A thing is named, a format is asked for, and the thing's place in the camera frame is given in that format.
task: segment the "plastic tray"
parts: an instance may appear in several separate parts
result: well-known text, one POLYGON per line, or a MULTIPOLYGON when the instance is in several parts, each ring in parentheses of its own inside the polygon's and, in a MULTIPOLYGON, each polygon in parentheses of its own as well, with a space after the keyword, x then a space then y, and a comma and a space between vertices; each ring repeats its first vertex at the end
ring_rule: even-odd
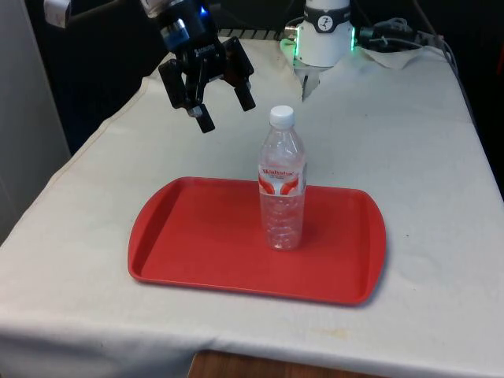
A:
POLYGON ((307 187, 302 245, 268 247, 254 181, 181 178, 144 206, 128 267, 138 281, 357 305, 385 259, 385 227, 363 191, 307 187))

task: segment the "white wall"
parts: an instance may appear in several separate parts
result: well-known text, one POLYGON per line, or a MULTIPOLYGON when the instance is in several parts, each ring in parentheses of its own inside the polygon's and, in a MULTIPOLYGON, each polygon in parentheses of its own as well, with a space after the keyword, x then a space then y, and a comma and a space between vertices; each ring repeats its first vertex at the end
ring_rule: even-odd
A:
POLYGON ((0 0, 0 243, 69 152, 23 0, 0 0))

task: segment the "green led light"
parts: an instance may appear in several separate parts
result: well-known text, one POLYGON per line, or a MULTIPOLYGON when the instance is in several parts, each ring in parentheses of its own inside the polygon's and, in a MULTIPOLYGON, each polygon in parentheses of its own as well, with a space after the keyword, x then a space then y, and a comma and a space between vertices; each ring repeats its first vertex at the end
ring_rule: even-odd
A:
POLYGON ((350 50, 355 50, 355 45, 357 44, 357 40, 355 39, 355 28, 352 28, 352 44, 350 45, 350 50))
POLYGON ((294 48, 294 57, 298 57, 299 54, 299 28, 296 28, 296 39, 294 40, 296 46, 294 48))

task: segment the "black background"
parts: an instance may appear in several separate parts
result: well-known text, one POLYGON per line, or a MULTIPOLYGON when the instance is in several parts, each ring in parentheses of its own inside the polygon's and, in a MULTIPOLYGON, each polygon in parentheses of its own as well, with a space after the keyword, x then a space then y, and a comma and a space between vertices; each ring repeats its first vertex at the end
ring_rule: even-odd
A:
MULTIPOLYGON (((73 0, 73 12, 80 13, 105 2, 73 0)), ((276 30, 287 20, 301 16, 304 6, 304 0, 220 3, 224 11, 214 17, 221 28, 276 30)), ((405 17, 414 28, 426 30, 410 0, 359 0, 359 3, 373 23, 405 17)), ((497 75, 497 65, 504 43, 504 2, 419 0, 419 3, 455 52, 475 114, 476 129, 502 192, 502 141, 497 135, 504 125, 504 85, 503 78, 497 75)), ((125 0, 118 12, 77 24, 66 32, 45 23, 43 0, 26 0, 26 5, 69 146, 75 152, 103 120, 138 90, 142 77, 156 68, 165 49, 139 0, 125 0)), ((352 21, 356 26, 365 24, 354 5, 352 21)))

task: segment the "robotic arm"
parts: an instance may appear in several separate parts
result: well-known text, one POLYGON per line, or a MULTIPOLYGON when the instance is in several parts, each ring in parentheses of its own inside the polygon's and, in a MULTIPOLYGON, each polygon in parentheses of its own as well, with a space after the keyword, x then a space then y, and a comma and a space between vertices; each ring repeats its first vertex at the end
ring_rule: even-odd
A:
MULTIPOLYGON (((76 17, 92 17, 117 7, 121 1, 114 0, 76 17)), ((190 117, 196 118, 202 132, 211 132, 215 126, 203 104, 203 94, 205 86, 216 79, 235 88, 244 111, 255 107, 249 82, 254 68, 236 37, 225 43, 219 41, 205 0, 140 1, 157 25, 167 52, 176 56, 159 67, 174 108, 185 108, 190 117)), ((76 18, 71 15, 71 5, 72 0, 44 0, 47 22, 59 28, 71 27, 76 18)))

